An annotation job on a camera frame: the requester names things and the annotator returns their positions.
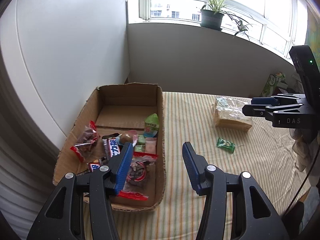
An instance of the green candy wrapper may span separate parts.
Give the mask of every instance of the green candy wrapper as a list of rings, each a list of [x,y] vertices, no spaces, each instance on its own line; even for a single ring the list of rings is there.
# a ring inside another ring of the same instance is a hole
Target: green candy wrapper
[[[144,153],[146,151],[146,146],[145,145],[136,145],[134,147],[134,151]]]
[[[217,147],[224,148],[224,149],[230,151],[231,153],[233,153],[235,151],[236,145],[234,143],[226,141],[222,138],[218,138]]]
[[[146,139],[143,135],[138,135],[138,144],[146,144]]]

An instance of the potted plant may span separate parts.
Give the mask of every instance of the potted plant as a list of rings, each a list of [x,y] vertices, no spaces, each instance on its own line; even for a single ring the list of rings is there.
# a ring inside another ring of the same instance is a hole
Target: potted plant
[[[248,26],[251,24],[249,24],[246,20],[242,19],[241,17],[226,11],[225,8],[227,8],[228,5],[224,2],[225,0],[208,0],[206,4],[201,8],[200,26],[221,31],[222,18],[226,14],[230,17],[231,20],[235,21],[237,24],[238,31],[236,32],[235,36],[238,33],[242,32],[245,35],[247,35],[245,32],[248,31]]]

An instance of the striped bed sheet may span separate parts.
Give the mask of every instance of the striped bed sheet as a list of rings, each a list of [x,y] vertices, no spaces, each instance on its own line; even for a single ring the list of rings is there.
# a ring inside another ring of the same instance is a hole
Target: striped bed sheet
[[[191,188],[182,159],[182,144],[190,141],[196,153],[225,172],[249,171],[279,214],[283,213],[300,187],[305,172],[296,166],[293,140],[288,129],[274,128],[264,118],[253,117],[248,133],[215,127],[213,104],[216,96],[164,92],[166,189],[159,207],[151,212],[114,211],[121,240],[194,240],[205,197]],[[250,102],[249,98],[236,98]],[[218,137],[234,142],[233,154],[216,147]],[[299,199],[310,188],[305,183]],[[227,196],[224,239],[230,239],[231,193]],[[89,205],[84,206],[86,239],[92,239]]]

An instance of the cardboard box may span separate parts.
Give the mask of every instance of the cardboard box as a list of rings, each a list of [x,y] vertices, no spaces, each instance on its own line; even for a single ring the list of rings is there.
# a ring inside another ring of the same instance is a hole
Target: cardboard box
[[[260,97],[271,97],[277,87],[277,84],[284,80],[285,75],[282,72],[278,72],[274,75],[270,74],[267,83],[265,84],[263,91],[260,94]]]
[[[154,172],[154,181],[153,183],[148,182],[149,198],[147,201],[137,201],[113,197],[111,202],[113,209],[122,211],[154,209],[161,202],[165,188],[163,98],[162,90],[157,85],[131,83],[102,86],[95,89],[82,108],[58,156],[53,184],[57,185],[68,172],[79,174],[87,169],[86,163],[81,163],[70,147],[74,145],[90,120],[96,123],[100,138],[89,161],[104,155],[101,141],[103,135],[122,133],[132,129],[142,134],[144,120],[153,113],[158,114],[160,127],[157,139],[158,159],[154,169],[150,171]]]

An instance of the brown package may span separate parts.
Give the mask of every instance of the brown package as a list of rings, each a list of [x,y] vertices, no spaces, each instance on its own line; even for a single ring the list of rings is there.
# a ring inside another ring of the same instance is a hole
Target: brown package
[[[157,85],[131,83],[102,86],[95,89],[82,108],[60,151],[54,171],[53,184],[57,185],[68,172],[79,174],[87,169],[86,163],[79,162],[70,147],[76,142],[78,136],[83,132],[84,125],[90,120],[96,123],[100,138],[89,162],[104,155],[102,136],[132,129],[143,134],[144,120],[153,113],[158,114],[160,127],[157,137],[158,159],[155,165],[151,165],[154,168],[150,170],[150,181],[145,189],[149,198],[147,201],[122,197],[112,198],[113,209],[122,211],[153,210],[161,202],[165,188],[163,98],[162,90]]]
[[[252,127],[252,118],[242,113],[245,104],[247,103],[234,98],[216,97],[213,118],[215,126],[249,131]]]

